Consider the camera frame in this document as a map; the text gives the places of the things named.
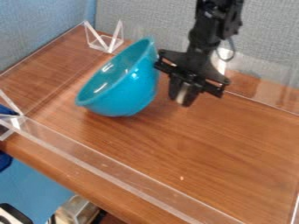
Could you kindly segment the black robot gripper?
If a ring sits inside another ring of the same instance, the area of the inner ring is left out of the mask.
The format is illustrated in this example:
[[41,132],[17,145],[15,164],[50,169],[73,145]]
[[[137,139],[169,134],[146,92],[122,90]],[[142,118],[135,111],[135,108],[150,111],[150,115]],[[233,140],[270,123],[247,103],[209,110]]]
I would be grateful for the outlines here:
[[165,72],[170,78],[169,95],[177,99],[183,83],[190,83],[189,94],[185,98],[185,107],[190,107],[199,94],[209,93],[222,97],[230,79],[226,78],[211,64],[210,52],[177,52],[162,49],[154,67]]

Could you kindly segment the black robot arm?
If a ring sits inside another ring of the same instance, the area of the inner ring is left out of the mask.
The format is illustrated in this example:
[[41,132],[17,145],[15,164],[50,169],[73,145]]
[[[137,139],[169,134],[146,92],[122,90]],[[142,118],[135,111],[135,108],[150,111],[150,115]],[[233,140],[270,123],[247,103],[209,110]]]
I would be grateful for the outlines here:
[[195,25],[189,34],[186,52],[159,50],[159,60],[154,67],[169,74],[170,98],[190,107],[201,93],[223,96],[230,79],[211,63],[213,53],[218,53],[221,42],[229,41],[235,52],[233,36],[239,33],[245,0],[198,0]]

